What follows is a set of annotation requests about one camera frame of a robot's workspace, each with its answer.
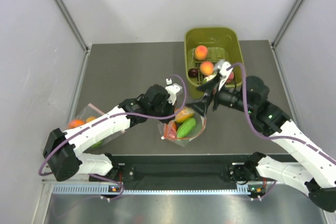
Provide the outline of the fake green cucumber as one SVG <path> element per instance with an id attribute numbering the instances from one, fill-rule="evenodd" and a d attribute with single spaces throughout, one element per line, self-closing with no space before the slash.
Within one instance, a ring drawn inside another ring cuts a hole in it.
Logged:
<path id="1" fill-rule="evenodd" d="M 194 118 L 187 119 L 177 129 L 177 138 L 186 137 L 194 129 L 195 126 L 196 126 L 196 120 Z"/>

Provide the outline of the fake orange yellow mango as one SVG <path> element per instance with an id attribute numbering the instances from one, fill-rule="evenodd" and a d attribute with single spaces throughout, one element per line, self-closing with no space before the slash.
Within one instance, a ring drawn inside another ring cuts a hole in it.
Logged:
<path id="1" fill-rule="evenodd" d="M 187 119 L 193 117 L 195 114 L 195 111 L 189 107 L 184 107 L 176 116 L 175 116 L 175 122 L 176 123 L 184 123 Z"/>

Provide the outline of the clear zip bag red seal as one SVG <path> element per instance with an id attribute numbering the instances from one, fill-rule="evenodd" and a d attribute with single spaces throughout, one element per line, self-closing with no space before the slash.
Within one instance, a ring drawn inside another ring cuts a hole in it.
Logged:
<path id="1" fill-rule="evenodd" d="M 175 119 L 168 124 L 160 124 L 161 139 L 185 147 L 199 137 L 206 127 L 206 117 L 200 116 L 193 109 L 184 107 Z"/>

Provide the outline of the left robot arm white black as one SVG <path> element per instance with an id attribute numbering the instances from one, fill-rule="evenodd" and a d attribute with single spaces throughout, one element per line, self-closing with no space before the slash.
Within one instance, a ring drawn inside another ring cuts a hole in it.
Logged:
<path id="1" fill-rule="evenodd" d="M 120 166 L 111 154 L 89 154 L 86 150 L 148 118 L 169 123 L 180 91 L 182 87 L 175 83 L 166 87 L 155 84 L 146 93 L 124 100 L 97 119 L 74 129 L 51 131 L 43 156 L 56 181 L 63 182 L 77 174 L 89 174 L 92 181 L 116 179 Z"/>

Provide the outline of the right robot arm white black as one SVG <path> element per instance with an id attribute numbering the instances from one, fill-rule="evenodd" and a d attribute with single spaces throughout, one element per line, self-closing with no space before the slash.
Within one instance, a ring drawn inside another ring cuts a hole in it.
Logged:
<path id="1" fill-rule="evenodd" d="M 286 184 L 308 196 L 319 208 L 334 212 L 335 159 L 305 136 L 288 114 L 268 101 L 269 88 L 259 77 L 245 78 L 240 91 L 221 87 L 220 81 L 214 77 L 199 86 L 203 97 L 188 107 L 201 116 L 206 115 L 210 104 L 213 110 L 222 105 L 244 112 L 253 133 L 278 144 L 300 164 L 287 165 L 255 152 L 244 163 L 245 176 L 249 180 L 265 177 Z"/>

